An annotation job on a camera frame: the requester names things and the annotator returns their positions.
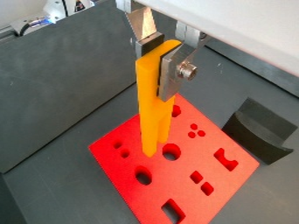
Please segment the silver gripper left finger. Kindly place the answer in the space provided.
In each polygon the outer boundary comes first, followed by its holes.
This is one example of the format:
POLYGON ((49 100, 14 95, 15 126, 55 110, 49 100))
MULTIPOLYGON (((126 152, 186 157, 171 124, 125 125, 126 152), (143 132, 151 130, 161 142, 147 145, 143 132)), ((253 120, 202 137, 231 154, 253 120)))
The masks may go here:
POLYGON ((153 10, 143 7, 126 15, 135 34, 135 54, 142 58, 163 42, 165 35, 157 30, 153 10))

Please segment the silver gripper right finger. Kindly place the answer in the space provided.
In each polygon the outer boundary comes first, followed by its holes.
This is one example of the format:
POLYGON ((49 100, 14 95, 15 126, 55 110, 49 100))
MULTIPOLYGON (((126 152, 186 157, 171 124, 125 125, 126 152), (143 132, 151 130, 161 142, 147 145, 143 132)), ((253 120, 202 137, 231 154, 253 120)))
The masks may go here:
POLYGON ((190 81, 197 76, 194 55, 210 40, 211 36, 202 34, 197 46, 182 43, 162 56, 158 96, 165 102, 179 92, 183 81, 190 81))

